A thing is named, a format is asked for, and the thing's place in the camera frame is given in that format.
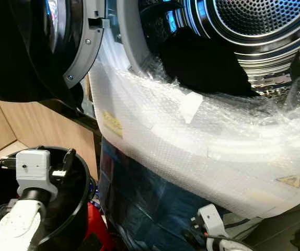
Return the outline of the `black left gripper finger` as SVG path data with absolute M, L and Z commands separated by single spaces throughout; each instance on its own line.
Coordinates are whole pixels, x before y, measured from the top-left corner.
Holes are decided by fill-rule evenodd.
M 76 159 L 76 149 L 68 149 L 62 160 L 62 167 L 60 170 L 70 170 L 73 167 L 73 162 Z

